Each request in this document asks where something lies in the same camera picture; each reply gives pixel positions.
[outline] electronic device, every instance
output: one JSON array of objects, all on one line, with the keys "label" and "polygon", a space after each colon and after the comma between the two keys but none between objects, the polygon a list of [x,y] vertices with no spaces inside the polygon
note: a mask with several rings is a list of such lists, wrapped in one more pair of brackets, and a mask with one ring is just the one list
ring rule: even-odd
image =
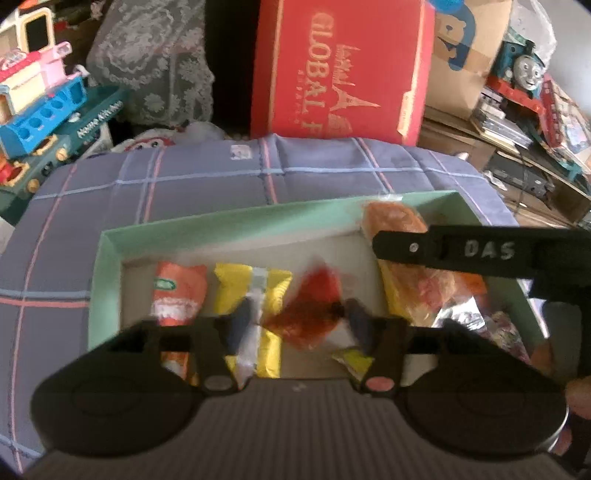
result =
[{"label": "electronic device", "polygon": [[542,170],[510,160],[499,152],[491,157],[485,168],[497,179],[541,200],[545,199],[548,192],[554,191],[554,184]]}]

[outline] cable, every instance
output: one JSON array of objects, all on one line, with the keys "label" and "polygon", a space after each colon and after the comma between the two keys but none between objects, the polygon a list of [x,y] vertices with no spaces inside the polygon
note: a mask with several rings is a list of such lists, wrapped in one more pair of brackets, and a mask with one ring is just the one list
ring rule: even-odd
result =
[{"label": "cable", "polygon": [[523,199],[523,192],[525,191],[525,185],[527,182],[527,169],[525,168],[525,160],[521,152],[519,153],[521,157],[521,167],[522,167],[522,174],[521,174],[521,191],[519,192],[519,198],[517,199],[517,206],[515,207],[515,211],[513,212],[513,217],[517,220],[517,214],[519,213],[519,209],[521,208],[521,200]]}]

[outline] red candy wrapper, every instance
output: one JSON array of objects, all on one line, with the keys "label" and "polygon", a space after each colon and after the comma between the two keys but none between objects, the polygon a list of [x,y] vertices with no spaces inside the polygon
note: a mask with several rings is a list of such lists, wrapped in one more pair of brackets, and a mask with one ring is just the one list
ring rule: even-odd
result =
[{"label": "red candy wrapper", "polygon": [[299,349],[317,346],[343,316],[338,273],[326,264],[307,272],[297,295],[263,326]]}]

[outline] red box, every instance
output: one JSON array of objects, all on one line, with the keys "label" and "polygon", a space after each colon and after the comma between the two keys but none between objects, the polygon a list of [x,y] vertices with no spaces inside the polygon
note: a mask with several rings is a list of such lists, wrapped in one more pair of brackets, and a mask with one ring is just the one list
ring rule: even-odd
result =
[{"label": "red box", "polygon": [[433,35],[426,0],[261,0],[252,136],[415,145]]}]

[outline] yellow snack package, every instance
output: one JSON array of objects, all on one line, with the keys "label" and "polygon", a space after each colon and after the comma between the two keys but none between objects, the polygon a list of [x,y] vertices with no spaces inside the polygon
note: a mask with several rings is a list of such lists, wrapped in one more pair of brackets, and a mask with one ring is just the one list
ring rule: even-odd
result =
[{"label": "yellow snack package", "polygon": [[278,378],[281,371],[281,337],[261,327],[261,319],[281,311],[283,297],[293,277],[286,270],[257,268],[250,265],[218,263],[215,274],[220,281],[215,312],[233,311],[244,297],[253,300],[252,328],[241,341],[237,355],[228,355],[226,363],[239,385],[253,374]]}]

